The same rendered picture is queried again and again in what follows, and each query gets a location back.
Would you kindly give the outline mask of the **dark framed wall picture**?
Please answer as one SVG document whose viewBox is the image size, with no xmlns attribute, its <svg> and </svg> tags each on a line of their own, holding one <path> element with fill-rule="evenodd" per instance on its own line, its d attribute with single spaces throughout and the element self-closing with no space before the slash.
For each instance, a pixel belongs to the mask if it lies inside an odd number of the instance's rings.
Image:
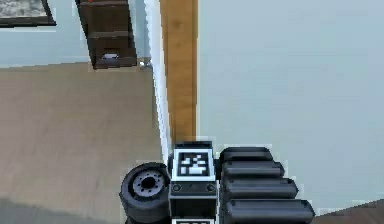
<svg viewBox="0 0 384 224">
<path fill-rule="evenodd" d="M 47 0 L 0 0 L 0 28 L 55 25 Z"/>
</svg>

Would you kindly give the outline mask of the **brown wooden room door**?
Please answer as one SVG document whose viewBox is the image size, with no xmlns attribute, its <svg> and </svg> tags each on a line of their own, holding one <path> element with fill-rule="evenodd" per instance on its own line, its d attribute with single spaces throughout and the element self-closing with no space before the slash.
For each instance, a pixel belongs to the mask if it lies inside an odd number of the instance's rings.
<svg viewBox="0 0 384 224">
<path fill-rule="evenodd" d="M 160 0 L 171 139 L 196 138 L 198 0 Z"/>
</svg>

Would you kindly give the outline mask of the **dark brown wooden shelf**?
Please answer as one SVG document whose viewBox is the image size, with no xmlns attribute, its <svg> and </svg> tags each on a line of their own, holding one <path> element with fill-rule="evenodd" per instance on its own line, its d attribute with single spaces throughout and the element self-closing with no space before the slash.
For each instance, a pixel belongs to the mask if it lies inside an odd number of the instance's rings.
<svg viewBox="0 0 384 224">
<path fill-rule="evenodd" d="M 94 70 L 137 65 L 128 0 L 75 0 Z"/>
</svg>

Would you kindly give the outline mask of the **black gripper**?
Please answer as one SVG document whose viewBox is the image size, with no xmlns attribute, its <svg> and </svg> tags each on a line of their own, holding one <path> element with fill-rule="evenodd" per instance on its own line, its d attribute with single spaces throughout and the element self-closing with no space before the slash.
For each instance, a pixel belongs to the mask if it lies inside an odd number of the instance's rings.
<svg viewBox="0 0 384 224">
<path fill-rule="evenodd" d="M 119 197 L 124 224 L 171 224 L 166 165 L 148 162 L 133 168 L 123 179 Z"/>
</svg>

